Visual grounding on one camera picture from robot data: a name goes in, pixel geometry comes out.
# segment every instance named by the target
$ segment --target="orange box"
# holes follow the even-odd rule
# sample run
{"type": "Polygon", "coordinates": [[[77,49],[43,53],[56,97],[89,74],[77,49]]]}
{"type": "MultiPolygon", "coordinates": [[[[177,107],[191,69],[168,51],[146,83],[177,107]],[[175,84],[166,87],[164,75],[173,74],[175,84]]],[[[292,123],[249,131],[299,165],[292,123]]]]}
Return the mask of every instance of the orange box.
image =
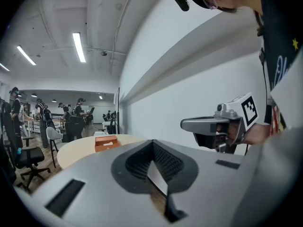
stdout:
{"type": "Polygon", "coordinates": [[[105,137],[96,137],[95,139],[95,152],[100,152],[112,148],[121,146],[120,142],[117,139],[117,136],[105,136],[105,137]]]}

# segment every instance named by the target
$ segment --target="ceiling light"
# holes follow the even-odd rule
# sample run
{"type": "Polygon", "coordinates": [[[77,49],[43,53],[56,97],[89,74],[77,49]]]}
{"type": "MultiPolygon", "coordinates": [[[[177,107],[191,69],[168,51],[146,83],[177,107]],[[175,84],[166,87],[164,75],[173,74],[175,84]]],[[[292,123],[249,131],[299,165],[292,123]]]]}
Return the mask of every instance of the ceiling light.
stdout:
{"type": "Polygon", "coordinates": [[[9,69],[7,69],[5,66],[3,66],[1,63],[0,63],[0,66],[3,67],[5,70],[9,71],[9,69]]]}
{"type": "Polygon", "coordinates": [[[32,59],[29,58],[29,56],[24,52],[24,50],[21,48],[20,45],[17,47],[17,49],[21,52],[21,54],[23,54],[23,56],[24,56],[25,58],[27,58],[27,60],[28,60],[33,66],[36,65],[36,63],[34,63],[34,62],[32,61],[32,59]]]}
{"type": "Polygon", "coordinates": [[[85,63],[86,61],[85,61],[82,46],[81,46],[80,33],[73,33],[72,37],[73,37],[74,42],[75,42],[75,46],[76,46],[76,50],[77,50],[79,59],[82,63],[85,63]]]}

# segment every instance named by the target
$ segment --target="black slot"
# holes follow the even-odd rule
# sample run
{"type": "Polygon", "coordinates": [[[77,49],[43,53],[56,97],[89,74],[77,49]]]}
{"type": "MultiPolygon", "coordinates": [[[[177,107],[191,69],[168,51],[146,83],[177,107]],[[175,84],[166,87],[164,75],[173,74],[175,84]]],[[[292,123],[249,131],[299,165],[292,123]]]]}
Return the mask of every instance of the black slot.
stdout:
{"type": "Polygon", "coordinates": [[[234,162],[230,162],[230,161],[223,161],[223,160],[217,160],[216,164],[225,166],[228,168],[236,169],[236,170],[240,167],[240,164],[238,164],[238,163],[234,163],[234,162]]]}
{"type": "Polygon", "coordinates": [[[71,180],[45,207],[53,214],[62,217],[84,184],[78,180],[71,180]]]}

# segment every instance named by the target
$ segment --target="black t-shirt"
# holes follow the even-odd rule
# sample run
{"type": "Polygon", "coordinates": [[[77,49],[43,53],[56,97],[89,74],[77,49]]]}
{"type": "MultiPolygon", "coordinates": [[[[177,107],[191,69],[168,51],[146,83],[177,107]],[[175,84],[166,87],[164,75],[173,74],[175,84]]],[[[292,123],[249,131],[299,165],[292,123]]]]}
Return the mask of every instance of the black t-shirt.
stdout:
{"type": "Polygon", "coordinates": [[[84,113],[80,104],[76,105],[75,113],[76,113],[76,116],[78,116],[78,117],[81,117],[80,113],[84,113]]]}
{"type": "Polygon", "coordinates": [[[42,113],[43,113],[43,110],[45,108],[47,108],[47,105],[45,103],[40,103],[40,104],[37,104],[36,105],[36,109],[40,108],[40,117],[42,118],[42,113]]]}
{"type": "Polygon", "coordinates": [[[19,99],[15,99],[15,101],[13,102],[13,107],[12,107],[13,114],[19,114],[20,107],[21,107],[21,104],[20,104],[19,99]]]}
{"type": "Polygon", "coordinates": [[[70,112],[67,106],[63,107],[63,111],[66,112],[65,120],[68,121],[70,119],[70,112]]]}
{"type": "MultiPolygon", "coordinates": [[[[302,48],[301,0],[261,0],[264,23],[264,49],[270,88],[279,83],[302,48]]],[[[271,134],[283,131],[286,124],[273,102],[271,134]]]]}

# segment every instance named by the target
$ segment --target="ceiling pipe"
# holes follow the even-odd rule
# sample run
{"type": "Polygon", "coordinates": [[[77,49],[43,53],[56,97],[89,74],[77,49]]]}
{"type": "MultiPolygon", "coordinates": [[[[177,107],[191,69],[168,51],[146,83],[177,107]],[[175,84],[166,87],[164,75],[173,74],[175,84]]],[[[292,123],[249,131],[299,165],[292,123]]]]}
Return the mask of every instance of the ceiling pipe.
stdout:
{"type": "Polygon", "coordinates": [[[113,58],[114,58],[114,54],[115,54],[115,50],[116,50],[116,40],[117,40],[118,33],[119,33],[119,30],[120,30],[120,26],[121,26],[121,23],[122,23],[122,20],[123,20],[123,17],[124,17],[124,13],[125,13],[125,11],[126,11],[127,8],[128,8],[129,1],[130,1],[130,0],[127,0],[127,1],[126,1],[126,4],[125,4],[125,6],[124,6],[124,8],[123,8],[123,11],[122,11],[122,14],[121,14],[119,23],[118,23],[118,27],[117,27],[117,30],[116,30],[116,35],[115,35],[115,38],[114,38],[114,46],[113,46],[112,59],[111,59],[112,63],[111,63],[111,65],[110,65],[110,74],[113,73],[113,63],[114,63],[113,58]]]}
{"type": "MultiPolygon", "coordinates": [[[[56,44],[56,41],[54,40],[52,34],[51,34],[51,31],[50,31],[50,28],[48,27],[48,23],[47,23],[47,20],[46,20],[46,17],[45,17],[45,14],[44,14],[44,9],[43,9],[43,5],[42,5],[42,1],[41,0],[38,0],[38,5],[39,5],[39,13],[40,13],[40,16],[41,16],[41,19],[42,19],[42,22],[43,22],[43,25],[44,25],[44,28],[48,34],[48,37],[50,38],[50,40],[52,41],[53,45],[55,48],[58,48],[57,44],[56,44]]],[[[60,53],[59,54],[59,57],[63,63],[63,65],[65,67],[68,67],[65,59],[63,58],[62,54],[60,53]]]]}
{"type": "MultiPolygon", "coordinates": [[[[71,50],[71,49],[75,49],[74,47],[71,47],[71,48],[56,48],[56,49],[50,49],[50,50],[44,50],[44,51],[41,51],[39,52],[38,54],[42,54],[44,52],[50,52],[50,51],[61,51],[61,50],[71,50]]],[[[94,51],[106,51],[108,53],[112,53],[113,51],[111,50],[105,50],[105,49],[99,49],[99,48],[83,48],[83,50],[94,50],[94,51]]],[[[125,53],[122,53],[122,52],[115,52],[116,54],[118,55],[123,55],[123,56],[126,56],[125,53]]]]}

